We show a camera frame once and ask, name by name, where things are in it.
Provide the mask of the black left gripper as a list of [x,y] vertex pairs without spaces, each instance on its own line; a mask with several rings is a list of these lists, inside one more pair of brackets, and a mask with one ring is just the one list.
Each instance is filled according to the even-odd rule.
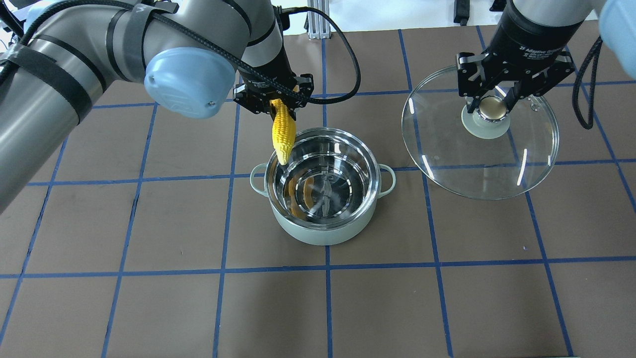
[[267,63],[261,66],[256,66],[255,64],[251,66],[268,80],[262,79],[261,76],[254,74],[252,71],[239,67],[238,72],[243,84],[235,87],[233,93],[234,102],[250,112],[264,112],[274,119],[276,108],[273,104],[273,99],[281,99],[287,107],[288,114],[296,121],[296,110],[304,108],[308,100],[297,99],[286,93],[286,91],[276,88],[273,83],[279,84],[281,88],[285,88],[287,91],[310,97],[315,89],[313,75],[296,75],[291,70],[284,45],[282,45],[273,59]]

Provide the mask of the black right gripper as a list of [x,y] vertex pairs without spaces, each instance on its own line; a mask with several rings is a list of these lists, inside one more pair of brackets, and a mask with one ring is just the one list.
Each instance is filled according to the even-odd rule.
[[508,112],[529,95],[543,95],[574,73],[565,45],[575,24],[547,26],[527,18],[520,10],[504,10],[490,45],[481,54],[460,52],[456,68],[458,92],[467,97],[467,112],[500,82],[513,82],[504,98]]

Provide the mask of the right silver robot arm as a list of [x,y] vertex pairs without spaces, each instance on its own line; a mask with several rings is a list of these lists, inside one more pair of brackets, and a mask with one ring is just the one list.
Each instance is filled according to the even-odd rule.
[[635,76],[635,2],[633,0],[509,0],[489,46],[479,55],[457,55],[459,95],[474,112],[501,82],[515,86],[503,102],[542,96],[574,71],[564,48],[595,11],[602,43],[623,70]]

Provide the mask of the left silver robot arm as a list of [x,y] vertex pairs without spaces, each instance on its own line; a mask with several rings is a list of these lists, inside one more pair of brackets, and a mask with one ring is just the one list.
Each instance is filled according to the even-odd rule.
[[216,115],[228,94],[256,112],[281,99],[294,112],[314,90],[283,43],[268,0],[58,0],[35,5],[1,56],[1,210],[117,80],[144,84],[191,118]]

